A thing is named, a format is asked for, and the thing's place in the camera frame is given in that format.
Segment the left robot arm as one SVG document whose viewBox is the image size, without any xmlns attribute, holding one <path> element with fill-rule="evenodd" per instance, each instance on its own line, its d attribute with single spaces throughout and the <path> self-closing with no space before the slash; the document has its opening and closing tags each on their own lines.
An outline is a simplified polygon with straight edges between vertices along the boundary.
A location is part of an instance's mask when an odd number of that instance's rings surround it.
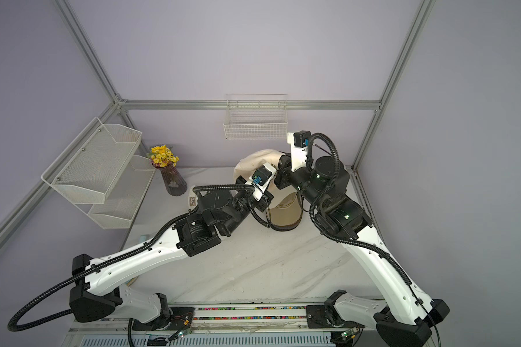
<svg viewBox="0 0 521 347">
<path fill-rule="evenodd" d="M 134 291 L 127 282 L 167 263 L 205 252 L 229 237 L 250 215 L 265 211 L 270 192 L 251 184 L 194 187 L 196 206 L 161 227 L 152 238 L 110 256 L 81 254 L 72 272 L 79 278 L 69 295 L 77 322 L 128 318 L 142 330 L 163 330 L 182 324 L 193 309 L 173 311 L 166 295 Z"/>
</svg>

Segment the cream Colorado baseball cap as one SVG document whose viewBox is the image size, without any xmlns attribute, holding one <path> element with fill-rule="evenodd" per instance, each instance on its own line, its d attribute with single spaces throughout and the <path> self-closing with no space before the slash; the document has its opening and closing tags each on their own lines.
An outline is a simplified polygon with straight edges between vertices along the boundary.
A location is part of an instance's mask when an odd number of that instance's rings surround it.
<svg viewBox="0 0 521 347">
<path fill-rule="evenodd" d="M 278 169 L 279 160 L 283 156 L 284 153 L 278 150 L 259 150 L 253 154 L 242 159 L 237 166 L 234 168 L 233 172 L 233 180 L 237 181 L 237 179 L 241 176 L 243 179 L 249 179 L 251 175 L 265 163 L 271 164 L 273 167 Z"/>
</svg>

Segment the white baseball cap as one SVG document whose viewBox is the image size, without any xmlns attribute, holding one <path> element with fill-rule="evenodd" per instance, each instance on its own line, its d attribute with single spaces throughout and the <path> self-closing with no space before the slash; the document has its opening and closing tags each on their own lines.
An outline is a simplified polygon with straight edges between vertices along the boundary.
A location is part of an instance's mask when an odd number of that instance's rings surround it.
<svg viewBox="0 0 521 347">
<path fill-rule="evenodd" d="M 193 191 L 195 185 L 192 185 L 188 189 L 188 209 L 190 211 L 194 210 L 198 206 L 198 198 L 195 192 Z"/>
</svg>

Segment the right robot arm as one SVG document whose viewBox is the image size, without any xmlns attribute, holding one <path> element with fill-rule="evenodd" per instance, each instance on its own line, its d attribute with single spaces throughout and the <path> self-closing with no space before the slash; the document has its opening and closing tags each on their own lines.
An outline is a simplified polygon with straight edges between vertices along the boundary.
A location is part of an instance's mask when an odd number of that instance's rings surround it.
<svg viewBox="0 0 521 347">
<path fill-rule="evenodd" d="M 301 193 L 314 207 L 311 222 L 360 263 L 384 298 L 377 302 L 338 290 L 324 303 L 328 323 L 355 322 L 374 329 L 388 346 L 425 346 L 437 335 L 436 326 L 450 308 L 417 287 L 389 252 L 368 214 L 348 196 L 350 175 L 344 166 L 331 189 L 326 187 L 334 170 L 331 156 L 294 171 L 291 156 L 283 155 L 277 168 L 276 186 L 293 187 Z"/>
</svg>

